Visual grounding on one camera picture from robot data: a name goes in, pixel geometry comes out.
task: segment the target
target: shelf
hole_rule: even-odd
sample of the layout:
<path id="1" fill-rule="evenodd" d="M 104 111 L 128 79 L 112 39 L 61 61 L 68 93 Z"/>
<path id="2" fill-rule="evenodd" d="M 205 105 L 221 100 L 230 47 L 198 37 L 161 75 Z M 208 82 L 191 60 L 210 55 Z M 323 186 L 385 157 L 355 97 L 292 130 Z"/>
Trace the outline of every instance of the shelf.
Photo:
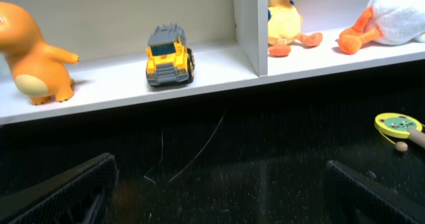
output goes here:
<path id="1" fill-rule="evenodd" d="M 425 44 L 414 41 L 395 47 L 369 43 L 355 55 L 343 54 L 337 43 L 342 30 L 322 31 L 323 42 L 319 47 L 306 49 L 295 44 L 292 45 L 292 52 L 288 57 L 268 57 L 269 82 L 294 80 L 425 59 Z"/>
<path id="2" fill-rule="evenodd" d="M 12 80 L 0 84 L 0 125 L 127 106 L 255 85 L 258 80 L 242 49 L 234 41 L 191 46 L 196 67 L 189 85 L 152 88 L 146 82 L 146 58 L 114 58 L 67 66 L 75 80 L 75 95 L 63 103 L 33 106 Z"/>

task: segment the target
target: toy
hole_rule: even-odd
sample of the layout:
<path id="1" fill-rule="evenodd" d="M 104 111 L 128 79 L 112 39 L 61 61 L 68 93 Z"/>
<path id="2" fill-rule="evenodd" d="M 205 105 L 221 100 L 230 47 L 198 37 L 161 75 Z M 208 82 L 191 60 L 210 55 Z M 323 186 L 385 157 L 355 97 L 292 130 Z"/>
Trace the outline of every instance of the toy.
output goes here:
<path id="1" fill-rule="evenodd" d="M 412 39 L 425 43 L 425 0 L 370 0 L 355 25 L 340 34 L 338 45 L 353 55 L 370 41 L 402 45 Z"/>
<path id="2" fill-rule="evenodd" d="M 288 56 L 290 43 L 299 40 L 307 47 L 316 47 L 323 40 L 321 33 L 305 35 L 301 33 L 302 16 L 292 0 L 269 0 L 268 43 L 272 56 Z"/>
<path id="3" fill-rule="evenodd" d="M 3 2 L 0 3 L 0 52 L 11 69 L 16 87 L 34 105 L 46 102 L 52 95 L 57 102 L 74 95 L 73 80 L 63 63 L 76 64 L 78 55 L 46 44 L 26 10 Z"/>
<path id="4" fill-rule="evenodd" d="M 192 83 L 195 58 L 186 46 L 185 32 L 177 24 L 157 27 L 147 42 L 147 83 L 151 86 L 173 82 Z"/>
<path id="5" fill-rule="evenodd" d="M 419 121 L 404 114 L 384 113 L 375 118 L 375 128 L 400 152 L 407 151 L 407 144 L 405 142 L 395 143 L 386 135 L 394 138 L 408 138 L 425 148 L 425 134 L 421 132 L 422 127 L 423 124 Z"/>

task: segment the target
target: glossy black countertop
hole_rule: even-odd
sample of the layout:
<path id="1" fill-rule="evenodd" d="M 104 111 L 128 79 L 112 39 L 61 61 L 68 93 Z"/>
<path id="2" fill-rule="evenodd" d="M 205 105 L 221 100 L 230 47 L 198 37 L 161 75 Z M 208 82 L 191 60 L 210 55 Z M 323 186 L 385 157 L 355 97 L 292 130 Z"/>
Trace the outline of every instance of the glossy black countertop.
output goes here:
<path id="1" fill-rule="evenodd" d="M 106 223 L 330 223 L 329 160 L 425 206 L 425 150 L 400 154 L 373 126 L 424 122 L 424 78 L 414 62 L 5 126 L 0 197 L 110 152 Z"/>

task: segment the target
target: truck grille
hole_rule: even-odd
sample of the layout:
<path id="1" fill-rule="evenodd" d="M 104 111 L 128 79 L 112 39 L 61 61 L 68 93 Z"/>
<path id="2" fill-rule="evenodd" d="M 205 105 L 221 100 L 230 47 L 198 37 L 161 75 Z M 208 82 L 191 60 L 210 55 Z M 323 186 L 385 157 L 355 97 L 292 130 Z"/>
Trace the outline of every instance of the truck grille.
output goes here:
<path id="1" fill-rule="evenodd" d="M 174 68 L 173 63 L 157 65 L 157 78 L 160 84 L 177 82 L 177 77 L 177 70 Z"/>

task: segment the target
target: toy car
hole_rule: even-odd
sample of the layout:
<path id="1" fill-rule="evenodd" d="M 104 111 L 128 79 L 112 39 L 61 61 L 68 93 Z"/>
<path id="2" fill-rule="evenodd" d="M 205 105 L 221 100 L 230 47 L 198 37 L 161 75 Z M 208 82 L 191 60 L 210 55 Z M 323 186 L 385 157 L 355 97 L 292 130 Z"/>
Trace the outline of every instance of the toy car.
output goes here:
<path id="1" fill-rule="evenodd" d="M 185 32 L 180 26 L 157 27 L 147 45 L 146 79 L 149 85 L 193 81 L 195 58 L 186 46 Z"/>

